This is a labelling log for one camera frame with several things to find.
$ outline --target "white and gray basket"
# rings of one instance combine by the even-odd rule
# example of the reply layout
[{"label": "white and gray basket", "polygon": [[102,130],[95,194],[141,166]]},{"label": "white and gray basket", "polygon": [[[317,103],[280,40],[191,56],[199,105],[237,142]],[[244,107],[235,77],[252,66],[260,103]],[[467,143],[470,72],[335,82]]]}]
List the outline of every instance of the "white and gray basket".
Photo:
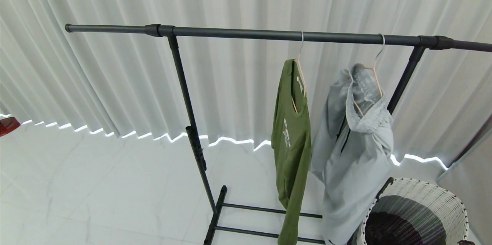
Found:
[{"label": "white and gray basket", "polygon": [[349,245],[472,244],[461,200],[422,180],[389,178]]}]

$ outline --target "green sweatshirt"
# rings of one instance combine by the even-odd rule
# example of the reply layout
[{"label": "green sweatshirt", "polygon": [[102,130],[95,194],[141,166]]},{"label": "green sweatshirt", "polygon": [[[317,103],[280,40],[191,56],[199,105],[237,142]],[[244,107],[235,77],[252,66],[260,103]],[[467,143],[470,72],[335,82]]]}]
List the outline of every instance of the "green sweatshirt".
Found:
[{"label": "green sweatshirt", "polygon": [[[311,161],[308,100],[294,60],[283,65],[275,105],[272,148],[275,155],[278,199],[287,210],[279,245],[295,245],[299,213]],[[292,105],[294,98],[297,113]]]}]

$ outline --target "clothes hanger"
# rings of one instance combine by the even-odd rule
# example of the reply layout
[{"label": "clothes hanger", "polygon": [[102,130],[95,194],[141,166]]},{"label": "clothes hanger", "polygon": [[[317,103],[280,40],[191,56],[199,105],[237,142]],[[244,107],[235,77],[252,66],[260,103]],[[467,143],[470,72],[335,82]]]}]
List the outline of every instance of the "clothes hanger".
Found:
[{"label": "clothes hanger", "polygon": [[[376,58],[374,58],[374,65],[372,66],[372,68],[366,68],[365,66],[364,66],[364,67],[362,67],[362,68],[363,68],[363,69],[365,69],[365,70],[372,70],[372,71],[374,72],[374,78],[376,79],[376,84],[377,84],[377,88],[378,88],[378,90],[379,90],[379,95],[380,95],[381,97],[383,97],[383,91],[382,91],[381,86],[380,86],[380,84],[379,84],[379,80],[377,79],[377,73],[376,73],[376,63],[377,63],[377,58],[378,58],[378,57],[379,57],[379,55],[383,52],[384,46],[385,46],[385,44],[386,44],[386,41],[385,41],[385,39],[384,39],[384,35],[383,35],[383,34],[380,34],[380,35],[381,35],[381,37],[383,37],[383,46],[381,47],[381,50],[379,51],[379,53],[376,55]],[[364,113],[362,112],[362,110],[361,110],[361,108],[359,107],[359,105],[355,102],[355,100],[354,100],[354,104],[355,104],[355,106],[357,107],[357,110],[360,112],[360,114],[361,114],[362,116],[364,116]]]},{"label": "clothes hanger", "polygon": [[[301,78],[299,79],[299,77],[297,77],[297,81],[299,82],[299,86],[301,87],[301,92],[303,93],[303,97],[305,98],[306,97],[306,81],[304,80],[304,73],[303,73],[303,70],[301,68],[301,63],[300,63],[300,59],[301,59],[301,51],[303,49],[303,46],[304,46],[304,33],[301,31],[301,37],[302,37],[302,43],[301,43],[301,48],[299,49],[299,56],[297,57],[297,60],[294,60],[296,65],[297,65],[297,70],[299,70],[299,74],[301,75]],[[297,107],[296,107],[296,103],[294,102],[294,98],[293,97],[290,97],[292,99],[292,105],[294,106],[294,110],[295,112],[297,113]]]}]

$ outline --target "tile floor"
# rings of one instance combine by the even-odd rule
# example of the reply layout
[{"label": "tile floor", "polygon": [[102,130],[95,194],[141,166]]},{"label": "tile floor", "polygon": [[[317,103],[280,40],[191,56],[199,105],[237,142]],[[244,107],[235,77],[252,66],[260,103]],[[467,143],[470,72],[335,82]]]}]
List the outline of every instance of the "tile floor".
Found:
[{"label": "tile floor", "polygon": [[[218,198],[279,208],[269,146],[201,140],[207,175]],[[212,213],[186,137],[106,137],[26,124],[0,138],[2,245],[197,245]],[[412,160],[394,177],[434,182],[437,165]],[[319,213],[321,183],[308,178],[303,212]],[[220,225],[279,232],[282,216],[224,208]],[[317,219],[301,217],[299,235],[321,238]],[[276,245],[274,238],[217,231],[215,245]]]}]

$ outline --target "black metal clothes rack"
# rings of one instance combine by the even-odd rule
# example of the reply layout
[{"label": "black metal clothes rack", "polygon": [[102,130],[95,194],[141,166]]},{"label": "black metal clothes rack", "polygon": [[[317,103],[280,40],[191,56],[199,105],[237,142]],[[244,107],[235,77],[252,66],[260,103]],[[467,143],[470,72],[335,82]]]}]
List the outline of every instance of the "black metal clothes rack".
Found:
[{"label": "black metal clothes rack", "polygon": [[[235,233],[251,234],[264,237],[278,238],[278,234],[251,231],[245,229],[236,229],[230,227],[219,226],[218,221],[223,207],[238,208],[245,210],[258,210],[261,212],[273,212],[277,214],[285,214],[284,210],[275,210],[269,208],[260,208],[254,206],[237,205],[225,202],[227,187],[224,185],[220,189],[218,200],[215,203],[210,189],[205,171],[207,169],[205,159],[203,157],[202,146],[198,138],[198,130],[196,128],[195,115],[191,105],[191,99],[186,84],[185,72],[181,63],[181,56],[178,46],[177,36],[194,36],[194,37],[219,37],[219,38],[245,38],[245,39],[267,39],[267,40],[293,40],[301,41],[302,35],[300,31],[273,31],[273,30],[241,30],[241,29],[221,29],[221,28],[189,28],[177,27],[170,25],[151,24],[146,26],[111,26],[111,25],[65,25],[65,30],[72,32],[99,32],[99,33],[139,33],[154,37],[167,37],[171,48],[174,65],[178,73],[178,79],[183,93],[184,103],[190,126],[186,127],[188,139],[195,156],[195,161],[202,177],[203,185],[207,193],[207,197],[214,213],[207,236],[204,240],[204,245],[211,245],[216,230],[229,231]],[[413,51],[408,59],[408,64],[398,82],[397,88],[392,95],[388,104],[388,110],[392,113],[401,98],[406,85],[411,79],[412,73],[415,70],[417,63],[420,61],[426,49],[443,50],[443,49],[465,49],[473,51],[492,52],[492,44],[469,42],[461,40],[453,40],[444,36],[401,36],[401,35],[385,35],[385,43],[388,45],[413,46]],[[304,41],[316,42],[336,42],[336,43],[360,43],[360,44],[383,44],[381,35],[370,34],[353,34],[353,33],[319,33],[319,32],[304,32]],[[301,212],[303,217],[312,217],[320,219],[321,215],[307,214]],[[311,238],[298,238],[301,242],[325,244],[323,240],[315,240]]]}]

